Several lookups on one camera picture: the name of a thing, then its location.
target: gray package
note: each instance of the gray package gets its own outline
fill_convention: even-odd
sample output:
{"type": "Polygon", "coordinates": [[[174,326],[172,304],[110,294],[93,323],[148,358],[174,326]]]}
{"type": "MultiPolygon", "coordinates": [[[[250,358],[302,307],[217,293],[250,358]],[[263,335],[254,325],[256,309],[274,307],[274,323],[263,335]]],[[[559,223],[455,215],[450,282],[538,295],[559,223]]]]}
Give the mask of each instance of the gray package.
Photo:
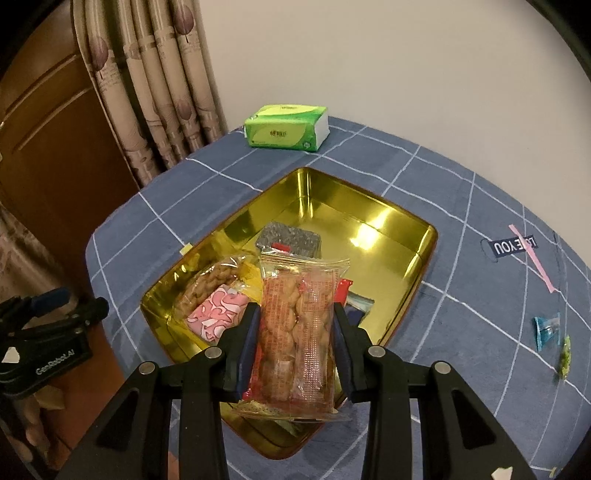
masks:
{"type": "Polygon", "coordinates": [[[320,235],[308,230],[270,222],[261,230],[256,239],[256,247],[262,250],[265,247],[272,247],[274,243],[290,247],[290,252],[296,255],[320,258],[320,235]]]}

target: beige patterned curtain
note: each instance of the beige patterned curtain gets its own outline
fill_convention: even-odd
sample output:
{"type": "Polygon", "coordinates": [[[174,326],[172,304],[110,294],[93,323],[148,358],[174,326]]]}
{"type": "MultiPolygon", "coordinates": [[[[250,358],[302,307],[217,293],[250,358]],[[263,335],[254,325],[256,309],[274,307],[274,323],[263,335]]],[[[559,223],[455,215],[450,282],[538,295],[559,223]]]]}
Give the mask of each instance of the beige patterned curtain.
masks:
{"type": "MultiPolygon", "coordinates": [[[[0,203],[0,301],[67,286],[68,281],[51,254],[0,203]]],[[[61,318],[75,301],[73,297],[69,306],[36,320],[35,325],[61,318]]]]}
{"type": "Polygon", "coordinates": [[[223,134],[193,0],[73,0],[78,44],[141,186],[223,134]]]}

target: gold metal tray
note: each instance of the gold metal tray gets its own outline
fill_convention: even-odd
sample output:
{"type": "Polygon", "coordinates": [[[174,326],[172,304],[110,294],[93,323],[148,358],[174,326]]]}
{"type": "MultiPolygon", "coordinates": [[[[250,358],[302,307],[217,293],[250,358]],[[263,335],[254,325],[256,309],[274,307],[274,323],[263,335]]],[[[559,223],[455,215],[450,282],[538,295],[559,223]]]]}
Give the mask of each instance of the gold metal tray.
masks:
{"type": "MultiPolygon", "coordinates": [[[[300,168],[221,223],[144,295],[141,310],[174,362],[185,362],[207,345],[168,324],[172,304],[191,276],[240,249],[256,251],[258,232],[270,221],[320,234],[325,258],[350,258],[351,290],[375,300],[361,327],[374,344],[386,345],[420,284],[437,242],[437,231],[403,208],[312,168],[300,168]]],[[[336,407],[345,400],[336,386],[336,407]]],[[[284,459],[322,426],[246,419],[220,405],[224,421],[260,454],[284,459]]]]}

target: white wall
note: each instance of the white wall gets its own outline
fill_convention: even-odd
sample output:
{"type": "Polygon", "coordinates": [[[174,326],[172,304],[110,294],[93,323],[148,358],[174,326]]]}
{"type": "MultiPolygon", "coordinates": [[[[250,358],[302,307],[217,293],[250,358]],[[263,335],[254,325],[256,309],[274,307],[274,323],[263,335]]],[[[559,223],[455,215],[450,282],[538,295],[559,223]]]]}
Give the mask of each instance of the white wall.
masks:
{"type": "Polygon", "coordinates": [[[265,103],[408,138],[522,201],[591,265],[591,83],[525,0],[200,0],[223,113],[265,103]]]}

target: twisted dough snack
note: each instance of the twisted dough snack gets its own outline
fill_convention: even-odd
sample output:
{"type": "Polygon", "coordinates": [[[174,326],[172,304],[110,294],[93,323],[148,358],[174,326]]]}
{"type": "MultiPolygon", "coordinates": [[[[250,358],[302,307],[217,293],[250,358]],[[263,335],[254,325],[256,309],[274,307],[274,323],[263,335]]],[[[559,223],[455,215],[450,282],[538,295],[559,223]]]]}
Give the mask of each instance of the twisted dough snack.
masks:
{"type": "Polygon", "coordinates": [[[291,331],[297,320],[300,282],[300,275],[287,273],[265,280],[264,329],[259,337],[264,356],[259,377],[262,394],[269,401],[287,401],[291,396],[296,360],[291,331]]]}
{"type": "Polygon", "coordinates": [[[321,404],[330,397],[332,296],[331,274],[279,273],[265,279],[259,378],[267,401],[321,404]]]}
{"type": "Polygon", "coordinates": [[[292,398],[307,403],[322,404],[332,393],[329,330],[333,290],[331,274],[314,272],[306,277],[305,290],[295,304],[298,322],[292,336],[297,354],[292,398]]]}
{"type": "Polygon", "coordinates": [[[174,302],[173,318],[186,319],[216,288],[235,281],[240,264],[240,260],[230,257],[214,263],[205,272],[198,274],[174,302]]]}

